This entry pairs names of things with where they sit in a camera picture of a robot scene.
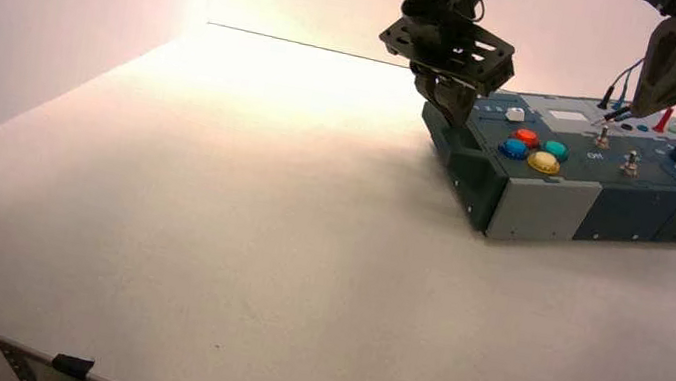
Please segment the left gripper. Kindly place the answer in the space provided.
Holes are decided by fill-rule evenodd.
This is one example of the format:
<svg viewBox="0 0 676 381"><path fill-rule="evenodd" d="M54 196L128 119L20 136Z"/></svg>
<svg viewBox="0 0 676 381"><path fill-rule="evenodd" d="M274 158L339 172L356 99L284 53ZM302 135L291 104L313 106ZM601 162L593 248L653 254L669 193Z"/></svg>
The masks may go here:
<svg viewBox="0 0 676 381"><path fill-rule="evenodd" d="M515 48L472 22L425 24L402 17L379 39L390 54L408 61L416 89L453 129L465 124L478 94L489 95L514 76Z"/></svg>

